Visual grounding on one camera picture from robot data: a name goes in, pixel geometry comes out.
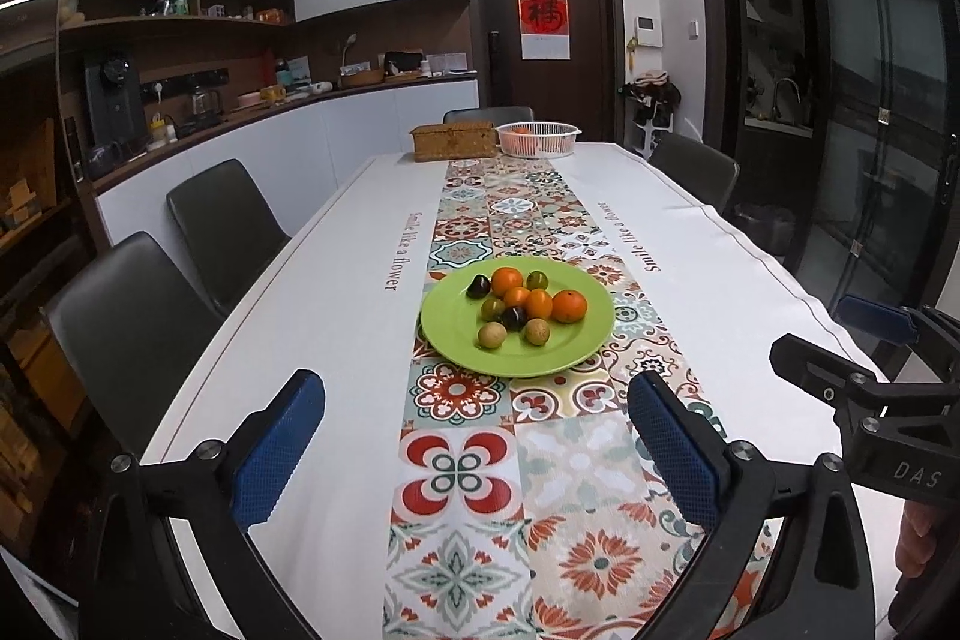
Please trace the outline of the person right hand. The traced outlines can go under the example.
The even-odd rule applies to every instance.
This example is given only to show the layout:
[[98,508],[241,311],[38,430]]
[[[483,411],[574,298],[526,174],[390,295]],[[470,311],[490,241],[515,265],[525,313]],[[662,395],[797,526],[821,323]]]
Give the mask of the person right hand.
[[905,503],[895,565],[889,624],[896,637],[957,638],[958,509]]

